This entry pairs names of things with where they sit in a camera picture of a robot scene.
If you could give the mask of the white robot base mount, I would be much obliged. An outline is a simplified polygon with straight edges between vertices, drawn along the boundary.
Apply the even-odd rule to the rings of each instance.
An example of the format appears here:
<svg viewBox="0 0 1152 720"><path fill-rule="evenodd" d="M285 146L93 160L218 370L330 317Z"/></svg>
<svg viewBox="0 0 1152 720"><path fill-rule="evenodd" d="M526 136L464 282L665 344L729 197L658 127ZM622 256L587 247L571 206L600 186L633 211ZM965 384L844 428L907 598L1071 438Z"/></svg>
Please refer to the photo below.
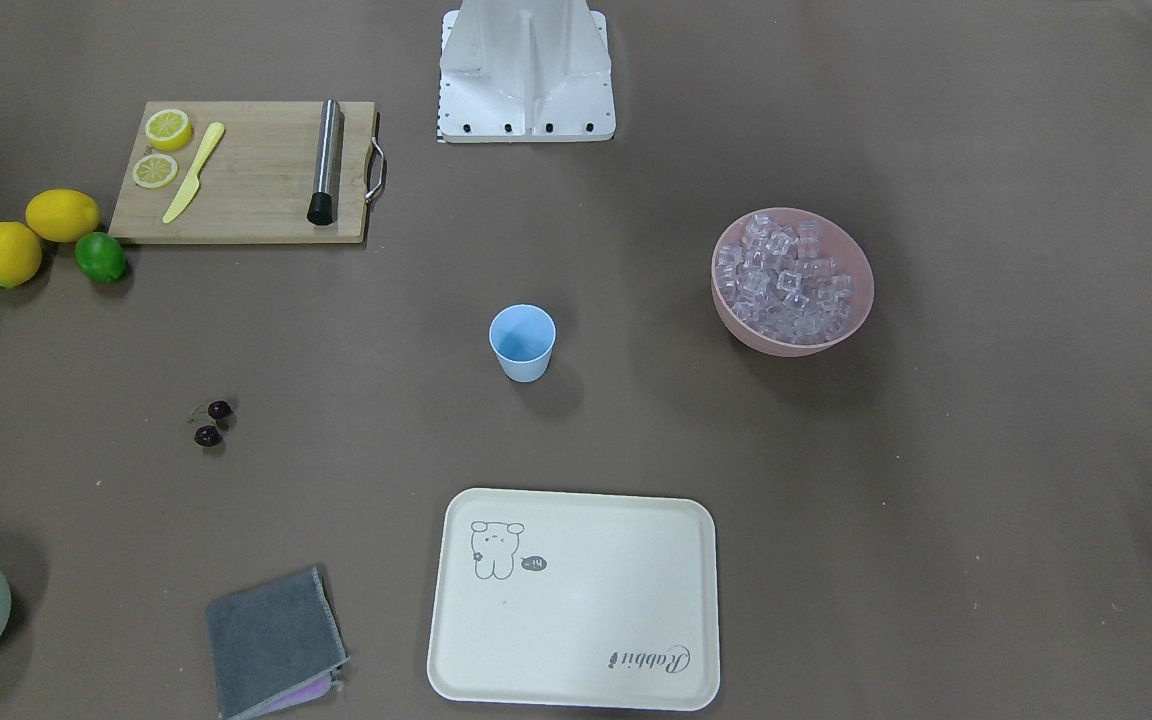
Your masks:
<svg viewBox="0 0 1152 720"><path fill-rule="evenodd" d="M616 135L607 18L585 1L463 1L444 14L439 70L440 142Z"/></svg>

